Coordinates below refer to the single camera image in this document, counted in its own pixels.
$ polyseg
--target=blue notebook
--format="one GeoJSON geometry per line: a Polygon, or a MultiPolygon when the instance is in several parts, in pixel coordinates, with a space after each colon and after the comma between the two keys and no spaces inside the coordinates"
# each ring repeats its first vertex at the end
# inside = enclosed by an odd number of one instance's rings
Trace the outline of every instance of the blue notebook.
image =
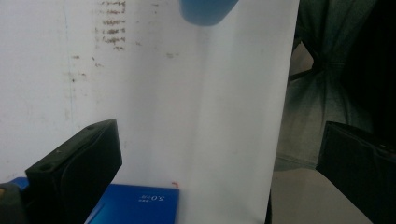
{"type": "MultiPolygon", "coordinates": [[[[28,181],[11,181],[24,189],[28,181]]],[[[177,215],[178,189],[111,184],[92,210],[89,224],[174,224],[177,215]]]]}

